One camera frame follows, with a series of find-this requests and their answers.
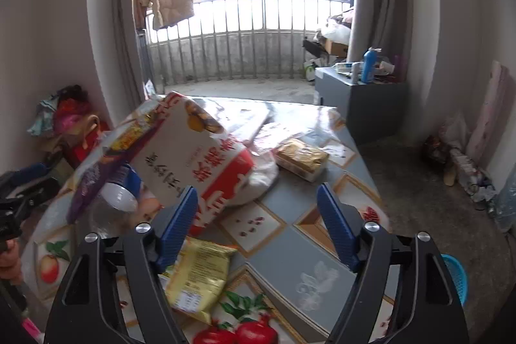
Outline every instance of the snack bag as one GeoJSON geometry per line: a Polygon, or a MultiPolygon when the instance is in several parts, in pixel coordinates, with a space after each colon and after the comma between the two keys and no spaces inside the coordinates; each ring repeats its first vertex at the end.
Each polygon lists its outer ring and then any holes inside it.
{"type": "Polygon", "coordinates": [[[170,306],[211,324],[210,309],[224,289],[235,252],[231,246],[186,237],[174,266],[160,275],[170,306]]]}
{"type": "Polygon", "coordinates": [[[274,150],[279,166],[313,182],[326,167],[328,153],[300,139],[288,139],[274,150]]]}
{"type": "Polygon", "coordinates": [[[199,206],[190,235],[198,235],[245,183],[253,161],[247,148],[201,107],[171,92],[156,108],[156,133],[131,166],[164,206],[187,185],[199,206]]]}

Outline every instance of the metal railing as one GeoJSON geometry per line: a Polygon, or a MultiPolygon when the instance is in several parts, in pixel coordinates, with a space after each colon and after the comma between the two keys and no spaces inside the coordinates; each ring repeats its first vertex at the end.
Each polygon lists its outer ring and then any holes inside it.
{"type": "Polygon", "coordinates": [[[305,37],[353,0],[195,0],[195,15],[154,31],[146,18],[148,73],[161,89],[223,78],[303,77],[305,37]]]}

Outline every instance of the pomegranate print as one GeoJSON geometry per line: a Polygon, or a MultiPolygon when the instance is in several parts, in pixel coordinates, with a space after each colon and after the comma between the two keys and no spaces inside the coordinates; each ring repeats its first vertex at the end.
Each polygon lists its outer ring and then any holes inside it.
{"type": "Polygon", "coordinates": [[[362,219],[364,219],[366,222],[376,222],[380,223],[380,217],[378,216],[378,213],[376,213],[376,210],[372,207],[368,206],[365,211],[361,211],[360,214],[362,215],[362,219]]]}
{"type": "Polygon", "coordinates": [[[231,291],[226,291],[225,295],[231,303],[221,302],[220,305],[240,324],[235,331],[237,344],[278,344],[278,333],[269,325],[271,308],[265,304],[263,293],[255,298],[242,297],[231,291]]]}
{"type": "Polygon", "coordinates": [[[269,325],[269,319],[265,313],[259,321],[242,323],[235,333],[238,344],[278,344],[278,333],[269,325]]]}
{"type": "Polygon", "coordinates": [[[195,335],[193,344],[236,344],[236,335],[227,329],[228,326],[231,324],[225,322],[219,325],[214,319],[210,327],[195,335]]]}

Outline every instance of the water bottle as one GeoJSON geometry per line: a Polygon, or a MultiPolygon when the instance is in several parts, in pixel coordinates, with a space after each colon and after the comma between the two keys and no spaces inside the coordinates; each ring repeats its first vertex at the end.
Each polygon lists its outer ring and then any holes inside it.
{"type": "Polygon", "coordinates": [[[496,224],[507,232],[516,221],[516,164],[505,181],[504,188],[495,199],[496,224]]]}
{"type": "Polygon", "coordinates": [[[91,203],[90,228],[101,238],[122,235],[138,207],[140,185],[140,177],[128,164],[120,166],[91,203]]]}
{"type": "Polygon", "coordinates": [[[369,49],[364,54],[364,67],[362,70],[362,79],[363,83],[371,83],[373,77],[375,75],[375,63],[377,54],[381,52],[381,49],[373,49],[369,47],[369,49]]]}

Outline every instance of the plastic bag on floor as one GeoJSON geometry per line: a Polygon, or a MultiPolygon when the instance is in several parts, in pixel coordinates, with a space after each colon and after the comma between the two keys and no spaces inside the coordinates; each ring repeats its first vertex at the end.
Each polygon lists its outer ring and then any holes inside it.
{"type": "Polygon", "coordinates": [[[459,112],[455,117],[446,119],[439,129],[439,137],[450,147],[457,148],[462,152],[465,151],[470,138],[470,131],[462,113],[459,112]]]}
{"type": "Polygon", "coordinates": [[[349,45],[349,37],[352,31],[350,28],[329,18],[328,23],[321,28],[321,35],[334,43],[349,45]]]}

